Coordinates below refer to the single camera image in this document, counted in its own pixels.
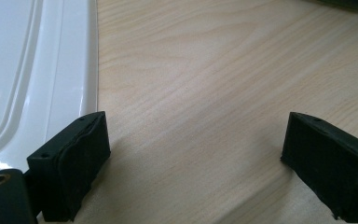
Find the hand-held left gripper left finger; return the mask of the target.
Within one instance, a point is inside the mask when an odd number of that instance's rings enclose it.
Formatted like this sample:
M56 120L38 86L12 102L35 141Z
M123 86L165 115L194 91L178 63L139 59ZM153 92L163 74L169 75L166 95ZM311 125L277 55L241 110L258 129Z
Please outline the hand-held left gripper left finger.
M110 153L106 116L101 111L74 120L28 156L44 220L75 219Z

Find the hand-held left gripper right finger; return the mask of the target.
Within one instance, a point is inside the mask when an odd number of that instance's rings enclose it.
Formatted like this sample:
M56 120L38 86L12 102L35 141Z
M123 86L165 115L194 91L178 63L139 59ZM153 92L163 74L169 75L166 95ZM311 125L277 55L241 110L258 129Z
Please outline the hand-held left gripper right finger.
M281 161L332 211L358 223L358 138L313 116L292 112Z

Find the white lid with grey handle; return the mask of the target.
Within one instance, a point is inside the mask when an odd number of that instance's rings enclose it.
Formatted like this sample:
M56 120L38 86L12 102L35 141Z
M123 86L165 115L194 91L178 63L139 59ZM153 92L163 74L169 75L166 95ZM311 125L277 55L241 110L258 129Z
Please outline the white lid with grey handle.
M0 170L97 104L97 1L0 0Z

